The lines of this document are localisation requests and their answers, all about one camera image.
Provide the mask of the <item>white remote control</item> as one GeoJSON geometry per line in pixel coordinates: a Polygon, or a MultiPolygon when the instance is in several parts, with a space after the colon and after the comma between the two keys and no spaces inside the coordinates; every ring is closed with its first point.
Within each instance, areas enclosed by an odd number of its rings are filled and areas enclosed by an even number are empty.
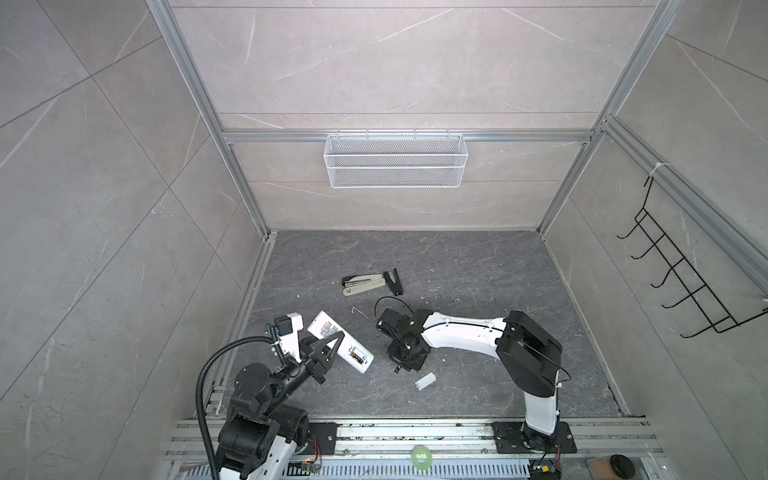
{"type": "Polygon", "coordinates": [[[364,374],[370,368],[374,355],[326,312],[318,313],[309,324],[308,332],[318,339],[331,338],[329,347],[336,349],[337,356],[359,373],[364,374]]]}

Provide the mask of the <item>white remote battery cover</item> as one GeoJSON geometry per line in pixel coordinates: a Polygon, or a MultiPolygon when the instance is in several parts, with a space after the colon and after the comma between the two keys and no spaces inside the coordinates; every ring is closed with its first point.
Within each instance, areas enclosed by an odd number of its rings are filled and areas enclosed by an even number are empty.
{"type": "Polygon", "coordinates": [[[427,375],[425,375],[424,377],[422,377],[419,380],[417,380],[415,382],[415,386],[416,386],[418,391],[422,391],[425,388],[433,385],[436,382],[436,380],[437,380],[436,375],[434,373],[430,372],[427,375]]]}

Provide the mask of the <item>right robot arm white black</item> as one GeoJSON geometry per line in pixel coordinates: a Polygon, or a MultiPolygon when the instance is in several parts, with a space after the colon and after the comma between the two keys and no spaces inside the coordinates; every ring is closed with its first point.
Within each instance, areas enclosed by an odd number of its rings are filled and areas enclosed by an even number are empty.
{"type": "Polygon", "coordinates": [[[377,330],[391,339],[387,354],[400,369],[418,371],[434,349],[453,348],[499,360],[524,393],[525,421],[514,439],[527,450],[557,446],[559,389],[566,370],[562,345],[522,311],[503,318],[452,317],[430,310],[403,315],[386,309],[377,330]]]}

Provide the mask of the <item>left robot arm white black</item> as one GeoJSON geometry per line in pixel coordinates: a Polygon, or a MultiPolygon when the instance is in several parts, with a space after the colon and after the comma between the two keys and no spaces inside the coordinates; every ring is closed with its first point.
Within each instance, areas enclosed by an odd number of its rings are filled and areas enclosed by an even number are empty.
{"type": "Polygon", "coordinates": [[[283,351],[276,329],[265,336],[246,337],[216,353],[249,343],[274,348],[281,368],[272,372],[252,363],[236,375],[224,426],[217,444],[207,442],[210,475],[213,479],[278,479],[290,458],[310,441],[308,412],[287,404],[289,397],[307,380],[325,382],[345,334],[336,332],[323,339],[298,342],[299,358],[283,351]]]}

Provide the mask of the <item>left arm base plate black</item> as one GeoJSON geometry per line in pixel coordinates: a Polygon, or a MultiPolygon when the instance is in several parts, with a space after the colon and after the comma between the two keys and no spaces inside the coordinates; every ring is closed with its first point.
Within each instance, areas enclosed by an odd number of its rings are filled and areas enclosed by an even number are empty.
{"type": "Polygon", "coordinates": [[[310,422],[299,430],[297,440],[298,455],[318,456],[333,455],[336,449],[339,425],[335,422],[310,422]]]}

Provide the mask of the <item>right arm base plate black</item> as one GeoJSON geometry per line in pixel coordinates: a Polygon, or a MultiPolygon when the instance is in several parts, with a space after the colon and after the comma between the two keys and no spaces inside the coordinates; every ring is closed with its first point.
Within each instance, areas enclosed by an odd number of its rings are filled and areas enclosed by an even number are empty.
{"type": "Polygon", "coordinates": [[[524,454],[535,452],[575,454],[577,446],[570,426],[558,422],[552,434],[540,433],[525,422],[491,423],[493,440],[499,454],[524,454]]]}

